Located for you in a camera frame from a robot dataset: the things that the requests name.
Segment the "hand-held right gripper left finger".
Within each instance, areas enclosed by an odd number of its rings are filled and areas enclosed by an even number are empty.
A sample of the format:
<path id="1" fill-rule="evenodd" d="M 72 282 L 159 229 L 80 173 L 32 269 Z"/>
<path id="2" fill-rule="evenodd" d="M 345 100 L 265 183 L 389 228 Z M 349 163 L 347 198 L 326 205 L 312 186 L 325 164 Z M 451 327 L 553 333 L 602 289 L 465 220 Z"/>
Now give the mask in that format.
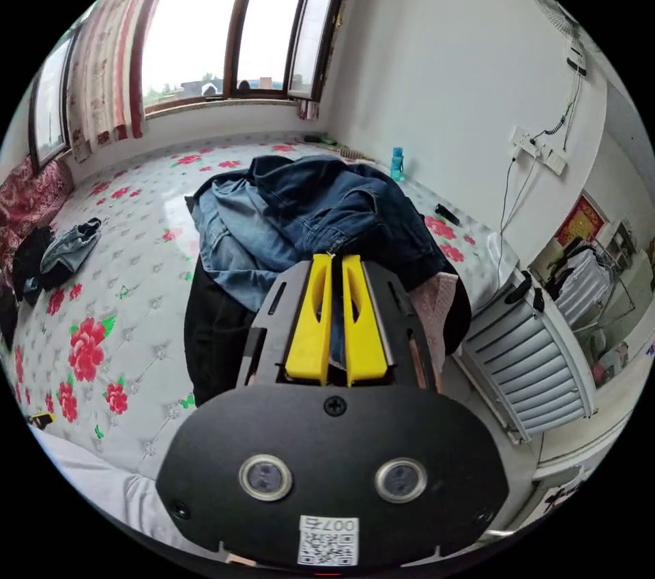
<path id="1" fill-rule="evenodd" d="M 285 362 L 294 381 L 326 381 L 332 320 L 332 257 L 313 256 Z"/>

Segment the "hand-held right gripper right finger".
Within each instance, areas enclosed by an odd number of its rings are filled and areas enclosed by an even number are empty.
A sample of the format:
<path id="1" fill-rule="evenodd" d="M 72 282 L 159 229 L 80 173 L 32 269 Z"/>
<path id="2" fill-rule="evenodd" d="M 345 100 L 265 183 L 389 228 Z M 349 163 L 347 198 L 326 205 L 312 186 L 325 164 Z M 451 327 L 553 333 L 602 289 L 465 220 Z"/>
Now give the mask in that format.
<path id="1" fill-rule="evenodd" d="M 360 256 L 345 256 L 341 269 L 347 384 L 378 383 L 387 359 Z"/>

